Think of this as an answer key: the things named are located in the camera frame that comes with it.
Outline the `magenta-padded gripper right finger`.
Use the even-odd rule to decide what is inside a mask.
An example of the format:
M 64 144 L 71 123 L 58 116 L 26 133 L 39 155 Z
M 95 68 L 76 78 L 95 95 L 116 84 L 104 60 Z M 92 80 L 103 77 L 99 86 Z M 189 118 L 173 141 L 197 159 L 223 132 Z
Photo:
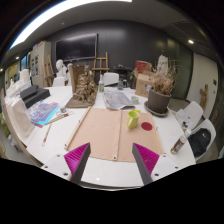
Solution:
M 143 185 L 152 183 L 180 169 L 166 154 L 158 155 L 137 143 L 132 146 L 132 154 L 137 163 Z

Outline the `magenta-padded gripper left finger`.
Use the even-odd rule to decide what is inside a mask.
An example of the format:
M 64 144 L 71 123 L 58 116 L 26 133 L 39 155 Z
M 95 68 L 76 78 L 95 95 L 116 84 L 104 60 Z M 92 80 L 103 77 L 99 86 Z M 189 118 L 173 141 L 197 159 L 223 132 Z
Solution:
M 90 152 L 90 144 L 86 143 L 65 155 L 55 155 L 42 166 L 42 169 L 65 180 L 79 184 Z

